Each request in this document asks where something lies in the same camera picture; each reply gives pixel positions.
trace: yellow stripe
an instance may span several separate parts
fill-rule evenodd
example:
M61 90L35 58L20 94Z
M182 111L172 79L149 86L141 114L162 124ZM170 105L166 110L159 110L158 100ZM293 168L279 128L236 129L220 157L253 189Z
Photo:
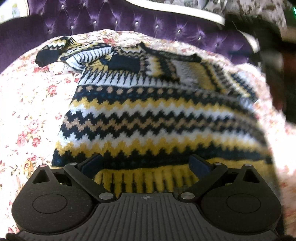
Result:
M241 111L233 110L232 108L226 105L220 105L218 103L214 105L210 103L203 105L200 102L195 104L192 100L186 101L183 97L181 97L178 100L174 98L169 98L168 100L165 100L164 98L159 98L156 101L153 98L148 98L146 101L136 100L134 102L131 101L130 99L127 99L122 104L119 101L116 101L113 104L110 104L109 101L107 100L101 104L98 104L97 99L88 101L86 97L83 97L80 101L73 100L70 106L78 107L80 105L84 105L84 108L86 110L90 108L95 108L96 111L99 111L101 109L104 109L107 111L112 111L113 109L115 109L116 111L118 111L124 108L125 105L127 105L129 109L134 109L136 106L140 106L140 108L144 109L147 106L152 106L152 108L157 108L161 104L164 106L164 108L169 108L172 105L174 105L176 108L182 106L184 109L193 108L194 110L204 110L204 111L212 111L212 112L229 112L257 126L257 122L251 119L248 115L243 114Z
M65 57L65 56L68 56L68 55L73 55L73 54L80 53L80 52L87 51L87 50L91 50L91 49L103 48L103 47L99 47L100 44L102 44L102 43L93 42L93 43L90 43L90 44L85 44L85 43L84 44L78 44L77 46L75 46L76 47L75 50L68 53L67 51L70 51L73 48L73 46L70 45L68 47L68 49L60 55L58 61L60 61L60 59L62 57Z
M221 93L227 95L228 90L222 85L221 81L217 78L216 71L214 70L211 64L205 63L205 66L208 68L211 73L212 80L216 83L217 87L221 89Z
M76 157L79 153L83 152L87 158L91 157L94 153L100 153L104 155L107 151L110 152L112 157L116 157L121 151L125 156L130 156L134 150L137 150L140 155L145 155L146 151L151 151L152 155L157 155L161 149L165 150L167 154L170 154L177 148L178 152L183 153L186 147L189 147L192 151L198 148L198 145L202 145L203 148L208 148L211 144L216 147L221 147L222 150L233 151L234 148L243 151L259 152L261 154L268 154L266 147L260 146L257 142L246 143L244 140L225 136L214 136L208 134L197 134L194 140L190 140L188 137L182 137L182 141L178 138L172 138L168 142L165 137L160 138L159 142L154 144L155 140L147 137L145 144L141 145L139 139L135 139L131 142L131 145L127 145L125 141L118 142L118 145L114 147L114 141L106 141L101 147L101 143L94 143L89 149L88 144L82 143L79 147L74 147L74 143L71 141L64 147L59 141L56 143L56 149L59 155L64 155L66 151L70 151L73 157Z
M209 163L213 164L215 162L221 162L228 166L228 168L241 168L243 164L251 164L260 175L265 179L275 180L275 170L274 166L267 164L264 160L260 161L250 161L250 160L240 160L240 161L230 161L222 158L213 158L207 160ZM114 185L115 185L115 194L118 196L121 191L122 176L124 175L124 183L126 185L126 192L132 192L133 176L135 177L134 181L136 184L136 192L142 193L142 184L143 182L146 185L147 193L153 192L153 181L156 183L157 189L159 192L164 191L163 181L165 180L166 188L169 192L173 192L176 188L183 187L182 178L185 179L185 185L187 187L192 186L198 181L198 178L191 172L188 164L176 165L176 166L163 166L158 168L142 168L134 170L110 170L104 169L101 170L95 176L95 182L101 183L101 176L105 177L106 183L104 188L110 191L112 175L114 176Z
M207 74L204 66L200 63L189 62L188 63L191 71L194 73L195 76L198 77L198 86L200 88L214 91L216 88L212 84L209 75Z
M227 78L228 82L230 82L235 87L235 90L238 93L240 93L243 97L250 97L250 94L238 82L236 82L236 80L231 77L229 73L225 73L225 77Z

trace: striped sweater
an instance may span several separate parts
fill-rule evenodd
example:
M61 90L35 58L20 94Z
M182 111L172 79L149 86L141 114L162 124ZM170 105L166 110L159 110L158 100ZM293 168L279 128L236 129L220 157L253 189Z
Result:
M111 47L62 37L36 63L61 61L82 73L65 114L52 166L104 157L95 181L115 192L176 192L197 181L188 157L240 168L252 163L274 181L264 134L252 111L257 97L238 74L198 55L139 43Z

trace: purple tufted headboard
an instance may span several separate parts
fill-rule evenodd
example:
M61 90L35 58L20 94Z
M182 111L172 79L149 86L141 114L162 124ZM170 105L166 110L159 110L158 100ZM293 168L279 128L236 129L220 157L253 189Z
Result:
M0 73L23 53L50 38L100 29L131 30L189 43L220 53L235 64L247 62L248 58L230 52L252 52L239 31L224 31L220 24L204 18L148 9L127 0L28 0L28 5L28 17L0 25Z

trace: white stripe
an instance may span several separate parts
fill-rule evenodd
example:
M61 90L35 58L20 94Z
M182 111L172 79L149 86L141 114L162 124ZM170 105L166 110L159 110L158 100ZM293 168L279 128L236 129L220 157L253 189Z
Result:
M95 139L92 141L89 140L88 135L85 134L81 139L76 139L75 134L72 133L69 137L65 138L63 133L60 132L58 135L59 142L62 147L65 147L68 143L73 143L75 149L79 148L80 145L84 144L90 150L92 149L93 145L99 144L100 148L103 148L106 142L111 142L112 147L116 148L119 142L125 142L126 146L131 146L134 140L138 140L141 146L144 146L147 143L147 140L150 139L153 141L154 145L160 143L161 138L165 138L167 141L167 145L171 143L173 139L177 139L178 142L184 142L185 138L189 138L191 141L195 141L196 137L201 135L202 138L208 138L212 136L212 140L219 140L222 142L226 141L240 141L244 144L251 144L253 146L257 146L258 149L262 148L262 145L256 141L255 138L251 137L249 134L243 134L242 132L237 133L235 131L229 132L224 131L222 133L212 132L209 128L201 131L195 129L194 131L183 131L181 134L172 131L168 133L166 130L162 129L157 135L154 135L152 131L148 131L144 136L142 136L139 131L135 131L130 137L126 135L126 133L121 133L119 137L114 138L112 134L107 134L104 138L101 138L100 135L97 135Z
M86 44L86 45L82 45L82 46L78 46L77 48L73 48L71 50L68 50L66 53L64 53L62 56L68 56L70 55L71 53L75 53L77 52L78 53L82 53L82 52L86 52L84 51L84 49L87 49L88 47L94 47L94 48L97 48L97 49L92 49L92 50L87 50L87 51L94 51L94 50L102 50L102 49L106 49L106 54L108 53L111 53L111 50L112 48L110 46L107 46L107 47L96 47L96 44L100 44L99 42L92 42L92 43L89 43L89 44Z
M92 50L87 50L83 52L79 52L70 58L66 60L66 63L75 69L78 70L84 70L85 64L84 61L86 61L87 54L90 54L92 56L92 59L89 59L89 62L93 62L94 60L97 60L105 55L105 52L109 54L111 52L111 47L106 47L106 48L99 48L99 49L92 49Z
M214 120L218 118L225 119L226 117L244 119L243 117L237 116L234 113L228 111L206 111L204 109L196 110L193 107L185 108L184 105L180 105L177 107L174 103L171 103L168 107L164 106L163 103L160 103L157 107L154 107L152 104L148 104L146 107L142 107L141 105L137 104L134 108L131 108L128 104L123 104L121 105L120 109L114 107L112 110L107 110L105 107L96 110L94 106L87 108L83 104L75 107L71 104L69 111L72 115L75 115L78 111L80 111L83 118L85 118L88 114L93 114L94 118L98 117L98 115L100 114L104 114L108 118L114 113L118 117L121 117L123 113L133 115L137 112L144 116L148 111L150 111L153 113L153 115L157 115L159 112L163 112L164 115L168 115L170 112L173 112L175 116L183 113L186 117L188 117L189 115L193 115L195 118L198 118L202 114L204 117L212 117Z
M188 62L171 60L177 70L177 75L180 78L180 81L185 84L198 84L197 76L192 72L192 69L189 67Z
M107 77L108 72L105 72L102 76L100 73L95 79L94 72L91 72L91 76L85 75L81 78L79 85L95 85L95 86L102 86L102 85L111 85L117 87L158 87L158 88L175 88L175 89L182 89L182 90L191 90L195 91L198 88L195 86L185 85L184 81L180 80L182 85L178 84L177 82L167 82L163 81L154 77L146 76L145 79L142 75L132 74L131 72L127 72L126 79L124 79L124 75L119 77L119 73L117 72L115 75L110 75Z

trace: sweater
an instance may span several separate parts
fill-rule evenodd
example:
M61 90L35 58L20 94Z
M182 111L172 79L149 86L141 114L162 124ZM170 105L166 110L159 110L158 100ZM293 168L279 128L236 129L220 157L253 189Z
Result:
M273 181L273 165L252 105L258 99L239 74L200 56L139 43L109 46L62 37L36 63L61 61L82 74L58 133L52 166L104 157L95 181L121 192L180 193L198 181L188 158L240 168L253 164Z

